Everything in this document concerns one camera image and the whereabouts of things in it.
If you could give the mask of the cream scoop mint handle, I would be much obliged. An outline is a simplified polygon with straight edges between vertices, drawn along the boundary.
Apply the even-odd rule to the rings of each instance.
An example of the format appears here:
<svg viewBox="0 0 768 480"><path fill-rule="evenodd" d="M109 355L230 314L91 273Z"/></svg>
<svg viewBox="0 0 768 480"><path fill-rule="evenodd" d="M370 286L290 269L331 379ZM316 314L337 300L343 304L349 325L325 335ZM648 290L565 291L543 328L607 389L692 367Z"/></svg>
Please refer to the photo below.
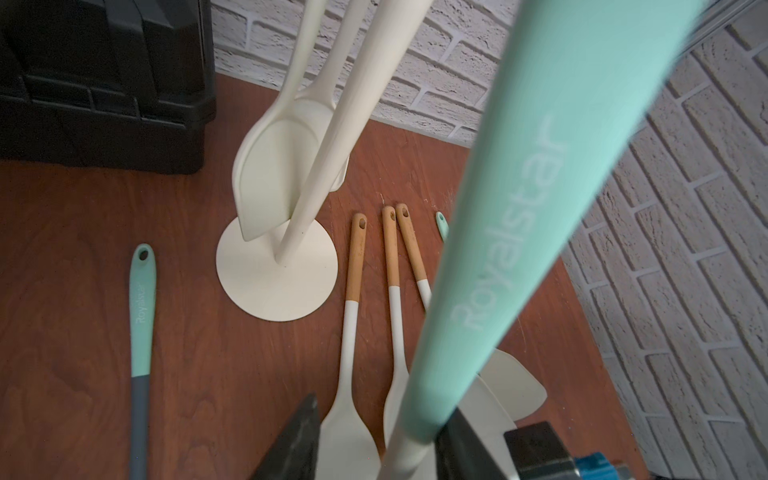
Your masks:
<svg viewBox="0 0 768 480"><path fill-rule="evenodd" d="M324 15L324 1L308 1L285 82L275 102L244 138L233 166L237 219L245 241L288 221L328 125L326 108L298 89Z"/></svg>

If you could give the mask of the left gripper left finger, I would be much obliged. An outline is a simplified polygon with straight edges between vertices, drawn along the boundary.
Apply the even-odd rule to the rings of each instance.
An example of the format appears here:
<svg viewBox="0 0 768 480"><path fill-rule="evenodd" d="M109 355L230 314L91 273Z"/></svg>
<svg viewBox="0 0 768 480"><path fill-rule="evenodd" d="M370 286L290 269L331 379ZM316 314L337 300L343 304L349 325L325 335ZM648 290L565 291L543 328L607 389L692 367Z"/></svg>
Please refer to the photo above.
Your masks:
<svg viewBox="0 0 768 480"><path fill-rule="evenodd" d="M251 474L251 480L315 478L321 431L317 409L316 395L308 394Z"/></svg>

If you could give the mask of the cream spatula wooden handle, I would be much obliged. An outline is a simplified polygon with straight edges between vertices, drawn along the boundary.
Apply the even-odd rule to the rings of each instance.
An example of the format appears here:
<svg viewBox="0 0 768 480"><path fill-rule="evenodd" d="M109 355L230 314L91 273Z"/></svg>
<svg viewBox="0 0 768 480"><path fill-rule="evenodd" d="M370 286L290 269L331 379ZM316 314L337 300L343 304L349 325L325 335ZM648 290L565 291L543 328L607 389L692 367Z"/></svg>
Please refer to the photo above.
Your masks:
<svg viewBox="0 0 768 480"><path fill-rule="evenodd" d="M416 280L416 285L424 307L428 307L431 300L431 287L429 285L428 275L424 266L422 255L419 249L415 229L412 222L410 210L404 203L399 203L393 207L396 214L397 237L401 236L408 254L411 269ZM514 422L499 407L497 402L491 398L486 400L482 394L479 394L472 400L470 411L464 414L478 435L485 435L490 432L507 431L514 427ZM498 458L503 467L511 463L509 460Z"/></svg>
<svg viewBox="0 0 768 480"><path fill-rule="evenodd" d="M408 381L406 365L401 293L399 284L399 260L395 209L385 206L382 210L382 227L388 284L388 304L393 349L393 377L385 401L383 427L385 446L389 447L399 408Z"/></svg>
<svg viewBox="0 0 768 480"><path fill-rule="evenodd" d="M368 221L352 217L338 387L322 421L315 477L374 479L381 461L373 436L353 402L352 377Z"/></svg>

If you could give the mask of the grey spatula mint handle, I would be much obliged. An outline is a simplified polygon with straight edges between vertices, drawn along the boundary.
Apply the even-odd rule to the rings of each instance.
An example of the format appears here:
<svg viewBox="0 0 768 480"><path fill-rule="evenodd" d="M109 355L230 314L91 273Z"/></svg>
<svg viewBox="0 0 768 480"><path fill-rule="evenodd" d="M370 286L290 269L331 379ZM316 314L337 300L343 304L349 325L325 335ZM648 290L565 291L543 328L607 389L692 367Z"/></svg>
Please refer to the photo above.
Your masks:
<svg viewBox="0 0 768 480"><path fill-rule="evenodd" d="M131 258L129 312L131 346L131 431L129 478L147 478L150 370L157 270L152 247L138 245Z"/></svg>

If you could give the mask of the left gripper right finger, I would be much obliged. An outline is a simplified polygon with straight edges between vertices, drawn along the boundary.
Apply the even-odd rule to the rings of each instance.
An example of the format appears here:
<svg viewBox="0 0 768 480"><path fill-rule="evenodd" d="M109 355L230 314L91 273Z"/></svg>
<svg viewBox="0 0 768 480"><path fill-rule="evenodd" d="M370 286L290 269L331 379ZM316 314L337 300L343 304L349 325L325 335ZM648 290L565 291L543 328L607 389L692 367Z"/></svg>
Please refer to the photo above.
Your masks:
<svg viewBox="0 0 768 480"><path fill-rule="evenodd" d="M498 458L510 459L504 432L478 435L459 409L435 439L437 479L507 479Z"/></svg>

